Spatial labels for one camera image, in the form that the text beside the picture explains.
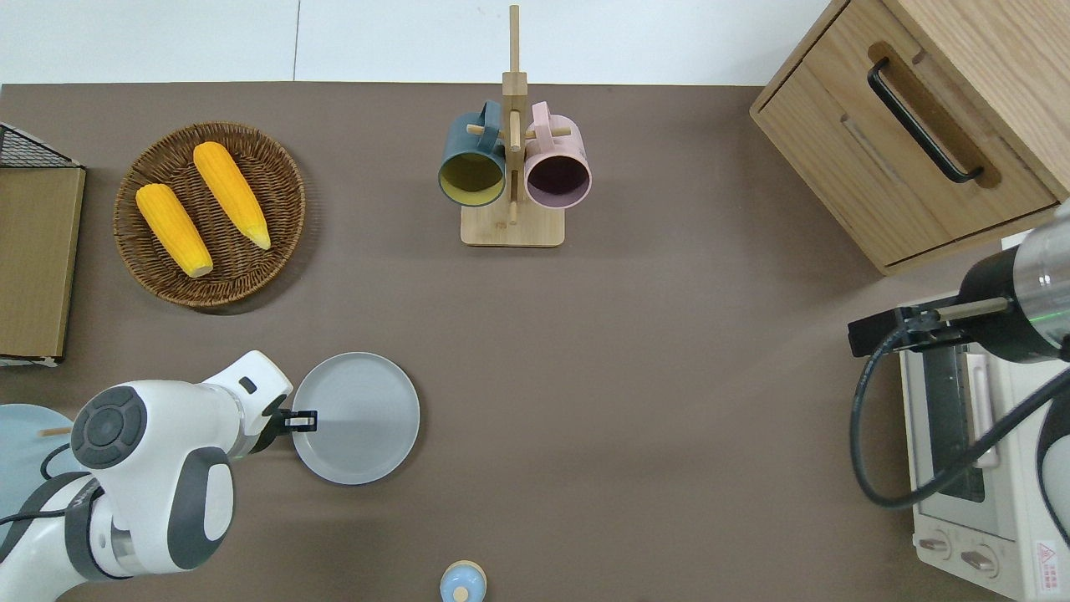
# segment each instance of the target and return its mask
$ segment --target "oven door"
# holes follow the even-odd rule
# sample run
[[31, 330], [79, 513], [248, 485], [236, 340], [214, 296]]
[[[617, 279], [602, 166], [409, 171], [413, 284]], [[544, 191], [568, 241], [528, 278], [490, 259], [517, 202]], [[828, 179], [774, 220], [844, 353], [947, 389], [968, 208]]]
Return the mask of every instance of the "oven door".
[[[990, 356], [958, 345], [902, 354], [912, 485], [924, 484], [992, 425]], [[1015, 538], [1007, 467], [997, 444], [943, 491], [918, 505], [921, 514], [1010, 541]]]

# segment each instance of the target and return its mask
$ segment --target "gray plate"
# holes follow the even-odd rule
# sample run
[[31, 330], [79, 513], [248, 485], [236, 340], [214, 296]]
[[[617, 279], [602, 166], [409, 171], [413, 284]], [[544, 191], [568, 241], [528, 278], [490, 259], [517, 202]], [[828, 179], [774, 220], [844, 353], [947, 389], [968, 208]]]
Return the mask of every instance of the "gray plate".
[[319, 412], [314, 433], [294, 433], [305, 466], [335, 483], [360, 485], [389, 475], [419, 431], [416, 389], [394, 362], [366, 353], [325, 360], [297, 388], [294, 411]]

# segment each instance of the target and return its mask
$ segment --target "table surface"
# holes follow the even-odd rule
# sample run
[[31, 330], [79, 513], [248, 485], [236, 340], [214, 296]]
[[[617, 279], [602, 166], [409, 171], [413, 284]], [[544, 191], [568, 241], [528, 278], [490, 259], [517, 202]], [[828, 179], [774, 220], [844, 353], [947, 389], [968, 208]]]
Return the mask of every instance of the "table surface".
[[[846, 323], [957, 288], [991, 248], [882, 277], [751, 122], [758, 92], [533, 86], [594, 173], [565, 243], [535, 249], [462, 244], [435, 182], [450, 121], [498, 86], [4, 86], [0, 119], [89, 171], [67, 359], [3, 369], [0, 403], [73, 417], [111, 385], [199, 382], [256, 349], [295, 385], [382, 355], [423, 413], [386, 479], [328, 483], [277, 442], [235, 465], [205, 566], [62, 600], [437, 600], [461, 558], [489, 600], [998, 599], [916, 558], [910, 513], [863, 498], [846, 442]], [[309, 212], [278, 278], [216, 314], [142, 289], [111, 231], [129, 164], [210, 120], [281, 142]], [[896, 369], [868, 412], [871, 470], [901, 490]]]

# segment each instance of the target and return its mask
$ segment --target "corn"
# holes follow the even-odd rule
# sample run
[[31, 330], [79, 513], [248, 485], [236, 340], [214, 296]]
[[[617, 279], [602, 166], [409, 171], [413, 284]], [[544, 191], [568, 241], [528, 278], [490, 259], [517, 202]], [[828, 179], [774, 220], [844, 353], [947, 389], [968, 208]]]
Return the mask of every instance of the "corn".
[[263, 211], [230, 152], [219, 142], [201, 142], [194, 148], [194, 165], [238, 231], [260, 248], [271, 248]]
[[147, 184], [135, 195], [137, 209], [167, 253], [189, 277], [212, 271], [212, 256], [193, 220], [167, 184]]

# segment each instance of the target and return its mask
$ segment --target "oven glass window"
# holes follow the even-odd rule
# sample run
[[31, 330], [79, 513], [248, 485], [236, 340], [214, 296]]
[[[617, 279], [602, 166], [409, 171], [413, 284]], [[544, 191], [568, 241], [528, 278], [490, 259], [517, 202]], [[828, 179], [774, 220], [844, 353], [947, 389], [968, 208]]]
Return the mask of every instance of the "oven glass window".
[[[922, 358], [929, 401], [929, 443], [935, 475], [973, 443], [965, 348], [931, 350], [922, 354]], [[967, 501], [984, 501], [984, 474], [980, 468], [970, 466], [941, 493]]]

